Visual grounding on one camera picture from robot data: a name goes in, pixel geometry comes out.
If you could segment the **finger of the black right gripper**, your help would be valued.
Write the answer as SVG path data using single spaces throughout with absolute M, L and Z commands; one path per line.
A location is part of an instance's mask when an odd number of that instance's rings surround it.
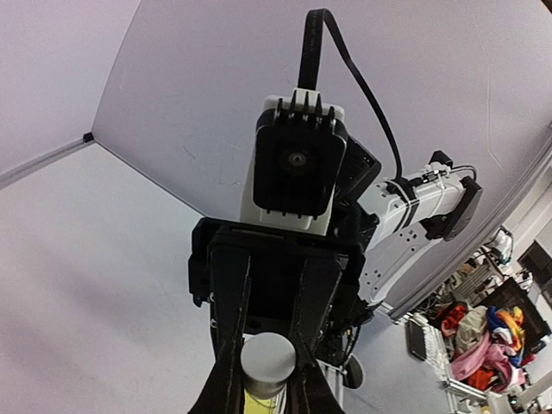
M 304 262 L 289 332 L 298 367 L 315 364 L 316 349 L 327 328 L 341 276 L 341 265 L 336 257 L 309 258 Z
M 210 282 L 216 321 L 216 365 L 230 366 L 242 346 L 251 286 L 251 254 L 229 244 L 210 244 Z

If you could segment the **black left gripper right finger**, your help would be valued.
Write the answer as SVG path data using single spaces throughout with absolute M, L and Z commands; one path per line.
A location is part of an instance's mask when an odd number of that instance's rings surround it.
M 297 366 L 287 380 L 284 413 L 344 413 L 317 359 Z

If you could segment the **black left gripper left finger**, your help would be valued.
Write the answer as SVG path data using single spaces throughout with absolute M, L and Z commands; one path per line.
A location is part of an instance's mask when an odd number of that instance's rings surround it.
M 224 344 L 189 414 L 241 414 L 244 387 L 241 344 Z

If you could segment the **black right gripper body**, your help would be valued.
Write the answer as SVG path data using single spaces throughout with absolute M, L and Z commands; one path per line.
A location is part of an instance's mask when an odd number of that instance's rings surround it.
M 360 243 L 204 217 L 192 231 L 189 286 L 198 304 L 219 304 L 244 286 L 248 270 L 251 291 L 248 316 L 290 319 L 299 279 L 308 260 L 328 260 L 307 290 L 314 298 L 330 272 L 341 272 L 342 285 L 358 286 L 365 263 Z

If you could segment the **grey nail polish cap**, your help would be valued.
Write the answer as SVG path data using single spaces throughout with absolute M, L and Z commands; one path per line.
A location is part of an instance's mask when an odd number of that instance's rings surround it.
M 286 337 L 273 332 L 249 337 L 241 350 L 245 389 L 259 399 L 277 396 L 291 377 L 296 361 L 296 350 Z

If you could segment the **yellow nail polish bottle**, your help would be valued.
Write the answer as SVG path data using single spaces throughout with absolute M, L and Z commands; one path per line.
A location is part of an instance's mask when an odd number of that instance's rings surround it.
M 258 398 L 244 390 L 244 414 L 285 414 L 287 389 L 284 386 L 271 398 Z

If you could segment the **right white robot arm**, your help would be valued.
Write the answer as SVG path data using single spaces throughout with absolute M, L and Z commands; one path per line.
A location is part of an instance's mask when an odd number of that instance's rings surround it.
M 191 236 L 190 292 L 210 306 L 215 355 L 273 332 L 343 365 L 396 281 L 456 237 L 482 193 L 440 151 L 407 178 L 377 172 L 349 136 L 257 136 L 241 218 L 205 217 Z

